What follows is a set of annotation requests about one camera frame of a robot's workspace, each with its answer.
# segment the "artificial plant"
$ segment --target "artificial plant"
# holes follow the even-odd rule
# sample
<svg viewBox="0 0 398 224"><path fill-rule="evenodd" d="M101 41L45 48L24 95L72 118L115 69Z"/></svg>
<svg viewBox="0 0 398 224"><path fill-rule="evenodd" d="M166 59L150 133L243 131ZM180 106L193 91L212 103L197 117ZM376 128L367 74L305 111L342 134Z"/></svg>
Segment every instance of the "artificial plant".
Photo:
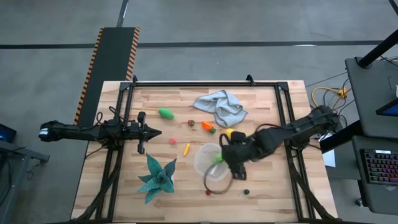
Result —
<svg viewBox="0 0 398 224"><path fill-rule="evenodd" d="M174 193L172 176L175 170L175 161L169 162L163 169L162 166L152 156L147 154L147 165L150 174L138 177L145 184L138 192L148 192L145 196L145 204L149 203L155 196L163 190L167 193Z"/></svg>

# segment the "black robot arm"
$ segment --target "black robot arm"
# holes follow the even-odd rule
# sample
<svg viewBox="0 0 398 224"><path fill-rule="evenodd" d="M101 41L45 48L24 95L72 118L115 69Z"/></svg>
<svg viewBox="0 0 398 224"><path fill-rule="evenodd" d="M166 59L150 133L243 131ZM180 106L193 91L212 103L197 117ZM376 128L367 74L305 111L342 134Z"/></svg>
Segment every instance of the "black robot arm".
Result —
<svg viewBox="0 0 398 224"><path fill-rule="evenodd" d="M244 133L232 132L231 139L225 134L220 136L222 157L231 169L234 179L246 180L246 171L243 163L257 161L274 153L284 140L290 140L294 148L305 148L310 136L326 134L338 127L338 115L327 106L319 106L311 113L285 126L274 126L256 130L248 137ZM228 144L223 144L225 137Z"/></svg>
<svg viewBox="0 0 398 224"><path fill-rule="evenodd" d="M137 117L138 122L129 121L127 126L117 116L91 127L49 121L40 126L39 138L45 142L61 139L98 141L103 146L108 146L115 141L138 139L138 152L143 154L142 143L162 134L161 131L148 127L145 117L145 112L140 112Z"/></svg>

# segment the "keyboard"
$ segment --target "keyboard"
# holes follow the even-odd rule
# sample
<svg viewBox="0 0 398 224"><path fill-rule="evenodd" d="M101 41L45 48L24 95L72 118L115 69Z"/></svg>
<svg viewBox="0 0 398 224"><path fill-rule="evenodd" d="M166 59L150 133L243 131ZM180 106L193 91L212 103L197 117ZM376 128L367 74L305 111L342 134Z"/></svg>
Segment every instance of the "keyboard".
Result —
<svg viewBox="0 0 398 224"><path fill-rule="evenodd" d="M398 185L398 152L374 149L361 152L370 184Z"/></svg>

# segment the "concrete floor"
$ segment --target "concrete floor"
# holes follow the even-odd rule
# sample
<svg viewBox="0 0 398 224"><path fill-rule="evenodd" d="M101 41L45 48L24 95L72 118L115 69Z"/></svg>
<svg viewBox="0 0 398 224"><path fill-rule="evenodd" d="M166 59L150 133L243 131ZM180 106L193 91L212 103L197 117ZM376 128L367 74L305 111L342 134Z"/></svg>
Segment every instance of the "concrete floor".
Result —
<svg viewBox="0 0 398 224"><path fill-rule="evenodd" d="M93 43L100 27L114 27L122 0L34 2L0 0L0 44ZM141 27L140 42L381 40L398 28L386 0L130 0L125 27ZM374 46L223 47L139 49L140 80L304 80L306 85L345 71L344 59ZM71 123L92 49L0 50L0 123L18 130L21 146L50 154L50 162L26 181L13 223L68 220L86 142L43 143L41 123ZM398 55L394 47L386 57ZM346 75L310 86L340 87ZM318 102L322 94L317 95ZM355 105L344 114L356 121ZM352 180L330 180L339 217L395 223L353 204Z"/></svg>

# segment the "small red object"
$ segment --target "small red object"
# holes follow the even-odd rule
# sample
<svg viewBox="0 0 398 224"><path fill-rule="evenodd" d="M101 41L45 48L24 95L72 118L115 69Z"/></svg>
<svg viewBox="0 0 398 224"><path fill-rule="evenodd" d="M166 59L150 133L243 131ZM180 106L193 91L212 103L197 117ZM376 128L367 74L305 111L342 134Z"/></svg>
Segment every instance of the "small red object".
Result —
<svg viewBox="0 0 398 224"><path fill-rule="evenodd" d="M174 138L170 138L170 144L175 144L177 141Z"/></svg>
<svg viewBox="0 0 398 224"><path fill-rule="evenodd" d="M194 120L188 120L188 125L193 127L195 125L195 121Z"/></svg>

